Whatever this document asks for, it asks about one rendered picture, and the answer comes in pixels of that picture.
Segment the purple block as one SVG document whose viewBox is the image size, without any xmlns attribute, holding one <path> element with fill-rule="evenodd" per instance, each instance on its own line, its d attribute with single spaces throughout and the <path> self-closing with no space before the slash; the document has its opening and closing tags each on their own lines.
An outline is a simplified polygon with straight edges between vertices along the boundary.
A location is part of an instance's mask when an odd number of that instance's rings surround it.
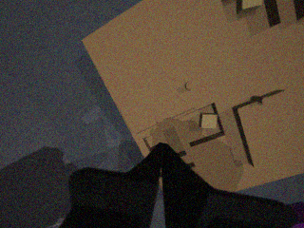
<svg viewBox="0 0 304 228">
<path fill-rule="evenodd" d="M 304 228 L 304 203 L 302 201 L 298 201 L 287 206 L 292 207 L 297 214 L 297 220 L 293 228 Z"/>
</svg>

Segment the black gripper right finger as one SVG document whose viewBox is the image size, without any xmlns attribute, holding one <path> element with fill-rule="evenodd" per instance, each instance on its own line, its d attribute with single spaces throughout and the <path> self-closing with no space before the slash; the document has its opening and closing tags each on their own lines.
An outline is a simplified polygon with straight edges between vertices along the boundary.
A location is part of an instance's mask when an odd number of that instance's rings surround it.
<svg viewBox="0 0 304 228">
<path fill-rule="evenodd" d="M 165 228 L 207 228 L 213 218 L 293 228 L 297 214 L 275 200 L 218 190 L 164 143 L 161 164 Z"/>
</svg>

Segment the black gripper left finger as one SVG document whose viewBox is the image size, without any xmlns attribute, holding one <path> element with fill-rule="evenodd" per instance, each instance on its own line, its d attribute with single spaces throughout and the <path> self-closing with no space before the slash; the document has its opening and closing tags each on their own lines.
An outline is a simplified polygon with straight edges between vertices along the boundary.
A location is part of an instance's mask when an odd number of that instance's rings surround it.
<svg viewBox="0 0 304 228">
<path fill-rule="evenodd" d="M 68 179 L 71 210 L 76 203 L 139 216 L 150 228 L 159 189 L 164 146 L 156 147 L 127 173 L 84 167 Z"/>
</svg>

